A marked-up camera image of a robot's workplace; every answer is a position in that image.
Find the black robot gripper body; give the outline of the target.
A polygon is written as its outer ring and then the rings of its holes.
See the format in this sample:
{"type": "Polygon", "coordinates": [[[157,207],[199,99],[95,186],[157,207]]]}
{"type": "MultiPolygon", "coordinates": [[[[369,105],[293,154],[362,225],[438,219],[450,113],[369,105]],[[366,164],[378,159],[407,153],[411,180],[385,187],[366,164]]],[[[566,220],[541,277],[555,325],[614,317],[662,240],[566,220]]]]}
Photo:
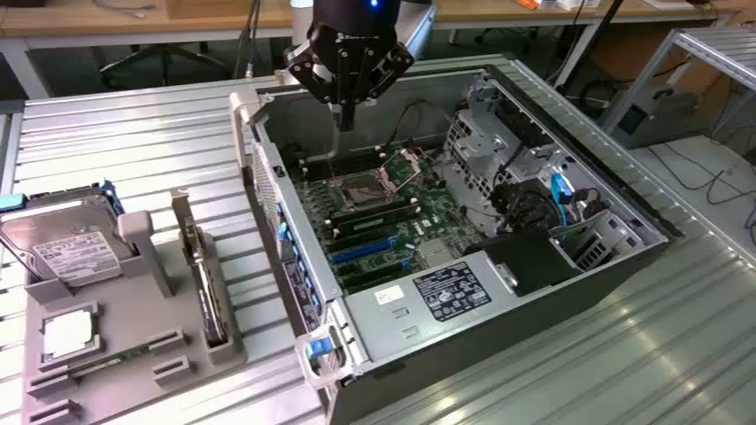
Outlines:
{"type": "Polygon", "coordinates": [[[337,76],[339,101],[341,92],[346,91],[346,77],[341,77],[346,68],[341,64],[346,50],[395,45],[399,41],[399,7],[399,1],[317,1],[314,4],[309,41],[322,63],[337,76]]]}

